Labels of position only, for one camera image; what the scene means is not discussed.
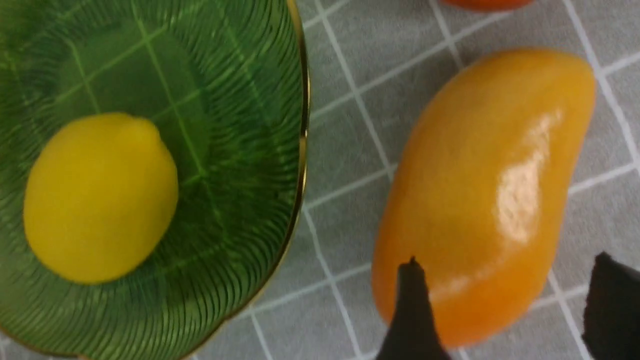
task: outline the yellow mango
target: yellow mango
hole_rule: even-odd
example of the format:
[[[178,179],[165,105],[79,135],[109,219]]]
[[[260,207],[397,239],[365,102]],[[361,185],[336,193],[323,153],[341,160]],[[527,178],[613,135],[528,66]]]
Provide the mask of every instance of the yellow mango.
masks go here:
[[[376,241],[372,288],[387,322],[412,256],[446,347],[527,311],[554,260],[595,97],[589,65],[550,49],[494,54],[441,89],[406,144]]]

